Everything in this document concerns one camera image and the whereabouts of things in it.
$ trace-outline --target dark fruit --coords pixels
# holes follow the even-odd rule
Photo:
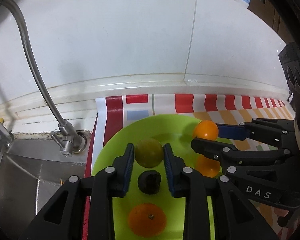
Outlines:
[[[145,168],[153,168],[163,160],[163,148],[156,139],[143,139],[135,147],[135,159]]]
[[[161,175],[157,171],[144,171],[138,178],[138,188],[141,192],[154,195],[160,190]]]

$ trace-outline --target red stripe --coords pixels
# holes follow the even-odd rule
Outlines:
[[[207,112],[209,111],[218,111],[217,109],[217,95],[206,95],[206,99],[204,101],[204,108]]]
[[[267,108],[269,108],[269,107],[270,107],[270,105],[269,105],[269,102],[268,102],[268,98],[265,98],[265,102],[266,102],[266,106],[267,106]]]
[[[175,94],[175,108],[177,114],[193,113],[193,94]]]
[[[292,235],[293,231],[294,231],[294,227],[288,228],[287,238],[286,238],[287,240],[290,238],[290,236]]]
[[[300,218],[297,219],[297,227],[300,225]]]
[[[251,103],[250,103],[250,97],[242,96],[242,107],[243,107],[243,109],[252,109]]]
[[[257,108],[263,108],[263,105],[262,105],[262,102],[261,102],[261,98],[254,97],[254,99],[256,100],[256,106],[257,106]]]
[[[148,95],[129,95],[126,96],[127,104],[147,103]]]
[[[103,146],[123,128],[122,96],[106,97],[107,121]]]
[[[236,110],[234,105],[234,95],[226,95],[225,107],[227,110]]]
[[[275,104],[274,99],[271,98],[270,100],[271,100],[271,103],[272,103],[273,107],[277,107],[277,105]]]
[[[94,142],[94,136],[96,133],[96,126],[98,121],[98,115],[96,118],[96,122],[94,124],[93,132],[91,135],[89,150],[88,150],[88,157],[87,157],[87,164],[86,169],[84,171],[84,177],[90,177],[91,176],[91,162],[92,162],[92,152],[93,152],[93,142]],[[82,226],[82,240],[88,239],[88,220],[89,220],[89,209],[90,209],[90,201],[89,197],[86,197],[86,203],[84,205],[84,213],[83,213],[83,226]]]
[[[279,231],[279,233],[277,234],[278,238],[281,239],[282,237],[282,231],[283,231],[283,228],[281,228],[281,230]]]

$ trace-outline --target metal screw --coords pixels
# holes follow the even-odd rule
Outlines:
[[[112,167],[112,166],[109,166],[109,167],[106,167],[106,168],[105,168],[105,172],[106,172],[106,173],[112,173],[112,172],[114,172],[114,171],[115,171],[115,168]]]
[[[184,167],[182,170],[184,173],[191,173],[193,171],[190,167]]]
[[[229,173],[235,173],[235,172],[237,171],[237,168],[234,167],[234,166],[229,166],[228,169],[227,169],[227,171],[228,171]]]
[[[75,182],[77,182],[79,180],[79,177],[78,176],[75,176],[75,175],[73,175],[73,176],[71,176],[70,178],[69,178],[69,181],[71,182],[71,183],[75,183]]]
[[[229,178],[228,178],[227,176],[225,176],[225,175],[221,175],[221,176],[219,177],[219,179],[220,179],[222,182],[228,182],[228,181],[229,181]]]

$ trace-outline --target green plate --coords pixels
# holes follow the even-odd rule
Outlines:
[[[176,156],[182,157],[187,166],[194,167],[199,154],[191,149],[190,142],[193,130],[200,121],[194,117],[184,115],[162,114],[134,122],[117,132],[104,146],[94,164],[92,175],[97,174],[107,166],[111,166],[116,157],[123,155],[128,143],[137,144],[140,140],[146,138],[157,139],[162,145],[170,143],[173,153]],[[159,206],[166,214],[167,226],[159,236],[149,239],[181,240],[185,215],[185,198],[171,197],[163,161],[158,166],[152,168],[152,170],[158,171],[162,177],[159,193],[156,195],[142,193],[138,189],[137,181],[139,175],[146,170],[149,169],[134,162],[127,195],[124,198],[113,198],[115,238],[116,240],[144,240],[143,237],[135,235],[129,229],[127,217],[134,206],[142,203],[153,203]],[[214,240],[215,232],[211,199],[208,199],[208,204],[210,234],[211,239]]]

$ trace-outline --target green fruit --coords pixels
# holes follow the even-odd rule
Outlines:
[[[163,160],[163,148],[156,139],[144,139],[136,145],[134,155],[139,165],[153,168]]]

